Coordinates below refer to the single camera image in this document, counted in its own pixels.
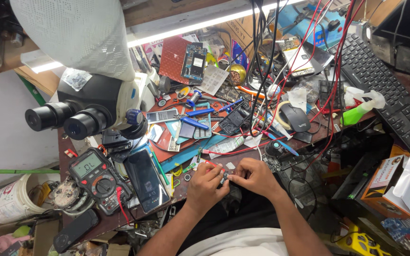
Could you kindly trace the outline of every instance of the white shirt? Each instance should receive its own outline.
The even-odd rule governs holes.
[[[250,228],[225,232],[200,241],[179,256],[288,256],[281,229]]]

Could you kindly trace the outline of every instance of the black mouse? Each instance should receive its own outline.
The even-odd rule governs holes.
[[[286,103],[279,110],[280,117],[286,121],[295,132],[305,132],[311,129],[308,117],[301,108],[294,108]]]

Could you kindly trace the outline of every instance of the pink object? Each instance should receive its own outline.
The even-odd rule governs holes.
[[[14,238],[12,236],[12,233],[4,235],[4,236],[0,236],[0,253],[4,252],[5,250],[7,250],[8,247],[10,247],[11,245],[14,244],[14,242],[20,241],[26,241],[26,240],[30,240],[31,236],[22,236],[19,238]]]

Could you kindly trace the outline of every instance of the green pipe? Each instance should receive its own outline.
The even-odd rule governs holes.
[[[31,95],[35,98],[37,103],[39,103],[39,105],[43,106],[45,104],[45,100],[42,97],[42,95],[39,93],[37,88],[32,83],[30,83],[30,81],[26,80],[21,75],[19,75],[19,74],[17,74],[17,75],[21,79],[21,81],[25,84],[26,88],[31,92]]]
[[[60,171],[52,169],[43,170],[0,170],[0,174],[58,174]]]

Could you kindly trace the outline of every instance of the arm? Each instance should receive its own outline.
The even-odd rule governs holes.
[[[140,250],[139,256],[174,256],[200,219],[229,193],[229,181],[216,189],[222,179],[222,165],[201,163],[188,186],[188,198],[181,210]]]
[[[331,255],[263,161],[244,158],[236,168],[236,175],[227,178],[270,200],[289,255]]]

